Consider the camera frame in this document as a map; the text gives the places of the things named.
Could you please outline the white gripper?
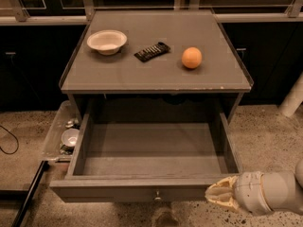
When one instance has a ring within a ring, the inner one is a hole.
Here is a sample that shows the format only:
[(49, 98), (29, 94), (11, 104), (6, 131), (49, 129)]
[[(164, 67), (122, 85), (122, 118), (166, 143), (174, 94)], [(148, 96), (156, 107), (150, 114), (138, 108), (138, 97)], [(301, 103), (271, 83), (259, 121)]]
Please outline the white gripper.
[(238, 213), (241, 208), (255, 216), (270, 214), (272, 209), (263, 193), (262, 176), (262, 172), (255, 171), (244, 172), (239, 177), (223, 178), (206, 190), (205, 198), (234, 213)]

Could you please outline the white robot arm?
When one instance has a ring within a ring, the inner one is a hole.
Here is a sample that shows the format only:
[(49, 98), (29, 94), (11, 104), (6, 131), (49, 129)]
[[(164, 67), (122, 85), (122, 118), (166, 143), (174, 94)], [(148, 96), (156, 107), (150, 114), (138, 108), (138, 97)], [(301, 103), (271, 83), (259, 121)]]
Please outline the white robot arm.
[(255, 216), (303, 215), (303, 74), (279, 106), (242, 106), (232, 121), (244, 171), (212, 184), (206, 200)]

